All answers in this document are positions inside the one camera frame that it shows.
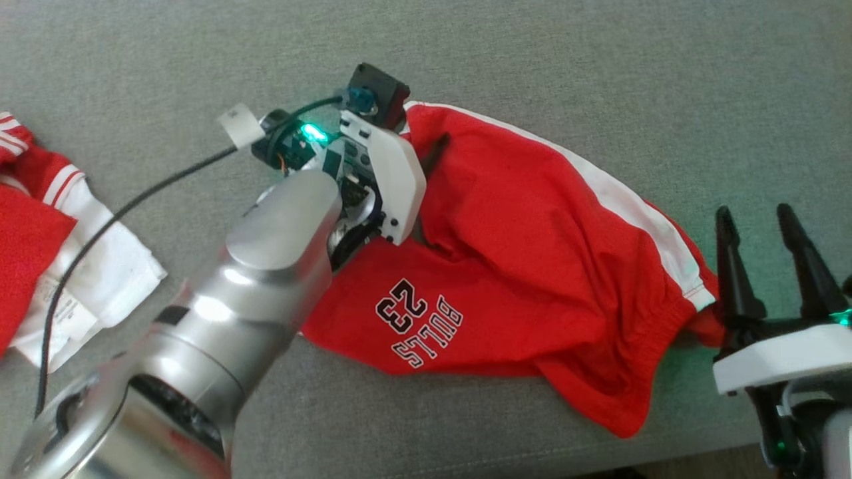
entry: gray couch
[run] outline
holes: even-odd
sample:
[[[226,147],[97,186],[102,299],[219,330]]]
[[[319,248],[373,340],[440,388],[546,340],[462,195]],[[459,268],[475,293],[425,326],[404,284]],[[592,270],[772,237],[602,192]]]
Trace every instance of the gray couch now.
[[[793,204],[838,277],[852,272],[852,3],[189,3],[0,2],[0,110],[85,170],[113,209],[226,146],[214,118],[227,107],[297,107],[368,61],[413,98],[517,124],[601,166],[710,264],[713,212],[730,205],[773,315],[798,305],[777,203]],[[51,394],[135,338],[275,178],[241,153],[127,217],[170,276],[54,374]],[[748,402],[715,392],[712,355],[673,349],[648,422],[622,441],[542,380],[389,377],[297,340],[239,419],[234,475],[560,477],[755,442]],[[0,465],[35,389],[36,369],[7,353]]]

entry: black cable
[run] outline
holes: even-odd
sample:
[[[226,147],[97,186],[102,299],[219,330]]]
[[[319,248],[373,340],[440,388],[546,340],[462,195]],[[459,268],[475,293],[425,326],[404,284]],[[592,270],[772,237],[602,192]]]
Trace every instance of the black cable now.
[[[324,98],[322,100],[314,101],[313,103],[308,103],[304,107],[301,107],[298,110],[296,110],[295,112],[291,113],[290,116],[288,116],[286,120],[284,120],[281,124],[278,124],[273,128],[274,129],[286,128],[288,124],[295,123],[300,115],[303,115],[304,113],[315,110],[316,108],[324,107],[325,105],[333,105],[333,104],[339,103],[342,100],[343,99],[342,99],[341,96],[331,96],[329,98]],[[53,332],[53,317],[56,314],[56,309],[59,307],[60,295],[62,294],[62,291],[65,289],[65,285],[68,283],[68,280],[71,278],[71,275],[74,272],[74,269],[80,264],[80,262],[83,260],[83,257],[86,256],[86,253],[88,253],[89,250],[92,249],[92,246],[95,245],[95,242],[101,236],[103,236],[103,234],[109,229],[109,227],[111,227],[115,222],[117,222],[122,217],[124,217],[124,215],[129,213],[131,210],[136,208],[136,206],[138,206],[139,204],[141,204],[143,201],[150,198],[154,194],[160,192],[164,188],[167,188],[168,186],[182,180],[183,178],[186,178],[187,176],[192,175],[192,173],[195,173],[196,171],[202,170],[203,168],[210,166],[211,164],[214,164],[215,162],[219,161],[220,159],[226,158],[227,156],[229,156],[230,154],[232,154],[236,151],[237,151],[236,147],[225,148],[224,150],[220,151],[219,153],[216,153],[216,154],[214,154],[213,156],[210,156],[207,159],[203,159],[203,160],[199,161],[198,163],[190,166],[189,168],[186,168],[185,170],[178,171],[174,175],[169,176],[168,178],[166,178],[163,181],[157,183],[156,185],[150,187],[149,189],[143,191],[142,193],[139,193],[139,195],[136,196],[135,198],[133,198],[130,202],[128,202],[127,205],[124,205],[124,207],[122,207],[120,210],[118,210],[115,213],[115,215],[113,215],[112,218],[109,219],[109,221],[104,223],[104,225],[101,227],[101,229],[99,229],[97,231],[97,233],[95,233],[89,239],[89,241],[87,241],[86,244],[83,245],[82,248],[80,248],[80,252],[77,253],[77,255],[74,257],[74,260],[71,261],[70,265],[68,265],[68,269],[62,275],[62,277],[59,280],[59,283],[56,285],[56,289],[54,291],[54,294],[53,294],[52,298],[50,298],[50,305],[48,306],[47,317],[44,319],[44,334],[43,334],[43,338],[42,338],[42,361],[41,361],[41,369],[38,372],[38,390],[37,390],[37,396],[36,396],[36,414],[35,414],[36,418],[38,417],[39,414],[42,413],[42,410],[44,409],[44,403],[47,399],[48,365],[50,363],[50,361],[49,361],[50,360],[50,335]]]
[[[316,110],[319,107],[324,107],[325,105],[335,105],[343,101],[342,96],[329,96],[328,98],[323,98],[322,100],[317,100],[313,103],[308,103],[304,107],[299,108],[293,113],[288,113],[287,119],[282,122],[282,124],[276,126],[284,126],[284,124],[288,124],[290,122],[296,121],[297,118],[301,117],[303,114],[310,112],[312,110]]]

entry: green led light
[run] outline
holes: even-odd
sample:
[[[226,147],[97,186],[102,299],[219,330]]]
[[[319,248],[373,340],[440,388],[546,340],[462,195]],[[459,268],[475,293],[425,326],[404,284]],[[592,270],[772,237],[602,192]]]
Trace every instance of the green led light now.
[[[308,141],[316,141],[319,143],[325,143],[328,141],[328,135],[310,123],[303,124],[301,130],[302,134],[305,135],[305,139]]]
[[[831,313],[828,317],[832,318],[832,321],[838,323],[840,326],[849,326],[852,320],[852,308],[840,311],[839,313]]]

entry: white stripe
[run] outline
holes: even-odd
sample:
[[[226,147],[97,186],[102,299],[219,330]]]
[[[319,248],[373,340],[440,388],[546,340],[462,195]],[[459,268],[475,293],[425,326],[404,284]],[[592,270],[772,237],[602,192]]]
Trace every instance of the white stripe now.
[[[44,194],[44,198],[42,198],[42,202],[46,205],[50,205],[53,203],[53,200],[56,198],[56,195],[59,194],[59,189],[62,188],[62,184],[65,180],[68,179],[69,176],[73,175],[74,172],[77,171],[77,167],[73,164],[67,164],[64,168],[59,170],[59,174],[54,177],[53,181],[50,182],[50,186],[48,187],[48,192]]]
[[[8,143],[14,143],[15,145],[18,145],[19,147],[24,148],[24,151],[30,149],[30,146],[26,144],[26,141],[21,140],[17,136],[11,136],[5,131],[0,131],[0,139],[3,139]]]
[[[27,196],[30,195],[30,192],[26,191],[26,187],[23,185],[23,183],[14,179],[12,176],[0,175],[0,183],[4,185],[9,185],[14,189],[19,189],[20,191],[26,193]]]
[[[56,197],[56,201],[53,203],[54,208],[62,211],[63,213],[62,204],[65,203],[65,198],[68,198],[68,194],[71,192],[72,188],[74,188],[74,185],[86,177],[86,174],[79,170],[77,173],[72,173],[72,175],[75,176],[68,182],[68,184],[65,185],[64,188],[62,188],[62,191],[59,192],[59,196]]]
[[[409,101],[405,104],[405,109],[407,110],[414,105],[447,108],[553,148],[564,156],[571,166],[583,177],[583,180],[591,188],[592,192],[595,193],[601,206],[615,213],[631,226],[648,233],[657,247],[663,269],[681,287],[683,296],[697,310],[715,301],[712,295],[704,288],[704,283],[699,276],[698,262],[695,261],[692,252],[677,232],[675,226],[659,211],[656,211],[645,203],[636,192],[626,187],[622,182],[566,148],[536,136],[529,131],[521,130],[514,125],[506,124],[463,108],[440,103]]]
[[[19,147],[18,145],[15,145],[13,143],[8,143],[8,142],[4,141],[3,139],[0,139],[0,147],[4,147],[7,150],[9,150],[10,152],[14,153],[14,156],[18,156],[18,155],[20,155],[21,153],[24,152],[24,150],[21,149],[21,147]]]
[[[12,130],[13,128],[17,128],[19,126],[20,123],[18,123],[18,120],[12,118],[11,121],[8,121],[6,123],[0,123],[0,130]]]

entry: red garment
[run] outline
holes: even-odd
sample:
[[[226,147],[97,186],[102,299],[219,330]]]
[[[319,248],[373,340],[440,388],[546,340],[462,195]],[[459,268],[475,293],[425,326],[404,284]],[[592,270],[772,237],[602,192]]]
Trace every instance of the red garment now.
[[[671,220],[565,148],[460,108],[408,106],[421,158],[444,132],[423,236],[373,241],[304,335],[382,371],[542,375],[582,414],[632,436],[654,371],[693,321],[710,343],[713,273]]]
[[[0,113],[0,355],[26,316],[38,277],[76,224],[51,207],[72,179],[73,173],[59,178],[67,165],[64,157],[35,146],[32,133],[10,114]]]

